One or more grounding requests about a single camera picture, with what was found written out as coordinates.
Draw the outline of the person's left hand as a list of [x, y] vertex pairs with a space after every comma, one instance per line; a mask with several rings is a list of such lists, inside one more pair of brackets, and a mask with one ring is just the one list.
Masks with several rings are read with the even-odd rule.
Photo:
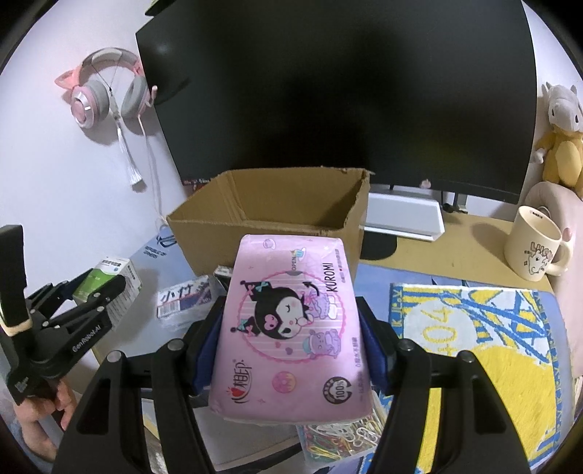
[[56, 388], [53, 400], [32, 397], [21, 405], [15, 405], [16, 418], [21, 426], [25, 445], [45, 461], [53, 462], [56, 458], [57, 447], [50, 439], [46, 431], [40, 425], [40, 421], [52, 418], [52, 414], [61, 414], [61, 428], [65, 431], [72, 419], [77, 407], [75, 394], [65, 378], [61, 379]]

